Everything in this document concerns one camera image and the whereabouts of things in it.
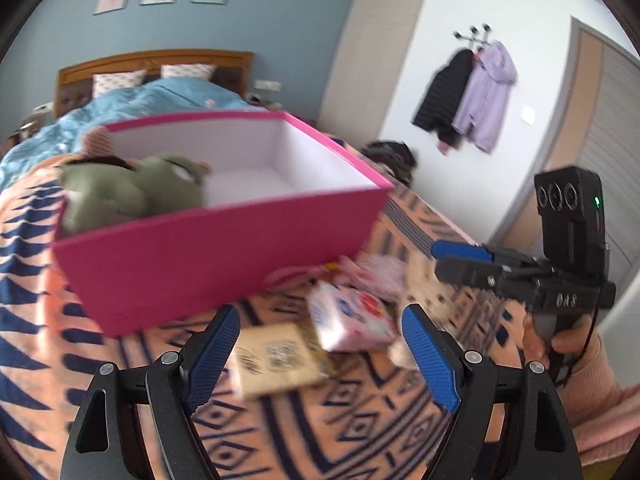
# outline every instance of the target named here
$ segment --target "pink box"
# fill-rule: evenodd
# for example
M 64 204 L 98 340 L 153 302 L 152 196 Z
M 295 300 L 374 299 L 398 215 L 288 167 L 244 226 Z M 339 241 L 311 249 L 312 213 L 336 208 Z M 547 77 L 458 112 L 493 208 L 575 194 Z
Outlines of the pink box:
M 189 112 L 108 128 L 118 156 L 180 153 L 213 170 L 203 208 L 53 243 L 108 336 L 260 293 L 274 270 L 355 255 L 393 187 L 283 112 Z

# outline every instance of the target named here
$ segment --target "metal bolt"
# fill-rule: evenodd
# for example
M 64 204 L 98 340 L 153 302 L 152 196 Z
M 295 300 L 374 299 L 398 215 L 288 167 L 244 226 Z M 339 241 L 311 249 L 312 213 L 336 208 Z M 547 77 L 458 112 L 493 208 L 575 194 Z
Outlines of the metal bolt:
M 109 375 L 113 370 L 114 367 L 112 363 L 105 363 L 100 367 L 100 375 Z
M 470 350 L 465 354 L 465 359 L 470 363 L 477 365 L 482 362 L 482 356 L 475 350 Z
M 176 352 L 165 352 L 160 360 L 163 365 L 172 365 L 178 360 L 178 354 Z
M 545 371 L 545 365 L 539 363 L 538 361 L 532 361 L 529 363 L 529 368 L 535 374 L 541 374 Z

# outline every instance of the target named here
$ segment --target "hand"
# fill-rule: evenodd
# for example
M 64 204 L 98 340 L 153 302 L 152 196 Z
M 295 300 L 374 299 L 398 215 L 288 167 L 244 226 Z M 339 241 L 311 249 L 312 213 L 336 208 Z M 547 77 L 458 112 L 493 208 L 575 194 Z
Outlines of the hand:
M 542 338 L 536 334 L 531 314 L 526 315 L 522 325 L 524 328 L 522 349 L 524 350 L 525 360 L 527 362 L 539 361 L 545 365 L 546 368 L 549 368 L 548 348 Z M 551 340 L 551 346 L 559 354 L 580 355 L 584 348 L 584 342 L 589 335 L 590 328 L 591 316 L 585 314 L 578 320 L 574 328 L 557 333 Z M 591 362 L 598 353 L 598 345 L 598 338 L 594 332 L 584 356 L 574 365 L 574 372 L 584 368 L 586 364 Z

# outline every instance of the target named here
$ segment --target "blue gripper pad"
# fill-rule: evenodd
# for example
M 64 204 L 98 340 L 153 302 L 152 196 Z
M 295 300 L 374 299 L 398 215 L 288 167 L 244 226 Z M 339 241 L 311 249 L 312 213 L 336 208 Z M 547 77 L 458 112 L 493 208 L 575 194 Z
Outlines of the blue gripper pad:
M 402 313 L 402 336 L 433 400 L 449 413 L 455 413 L 461 402 L 458 385 L 462 379 L 462 363 L 420 305 L 409 305 Z
M 184 397 L 184 407 L 188 415 L 191 415 L 198 406 L 209 400 L 222 373 L 222 368 L 240 335 L 240 315 L 235 308 L 221 309 L 209 323 L 210 326 L 217 322 L 218 316 L 223 317 L 222 322 L 210 336 L 189 371 L 187 394 Z
M 465 260 L 477 260 L 480 262 L 492 262 L 494 257 L 484 247 L 477 245 L 459 244 L 439 240 L 431 247 L 431 255 L 436 260 L 443 258 L 462 258 Z

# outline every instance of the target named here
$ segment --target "pink plastic package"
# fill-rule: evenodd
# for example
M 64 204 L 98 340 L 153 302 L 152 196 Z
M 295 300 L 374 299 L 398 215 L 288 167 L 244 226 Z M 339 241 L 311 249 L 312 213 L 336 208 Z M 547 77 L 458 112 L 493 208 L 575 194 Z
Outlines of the pink plastic package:
M 335 285 L 351 285 L 384 301 L 398 301 L 404 292 L 406 264 L 393 256 L 371 254 L 355 262 L 341 256 Z
M 398 336 L 382 302 L 368 292 L 319 282 L 306 297 L 320 346 L 327 352 L 360 352 Z

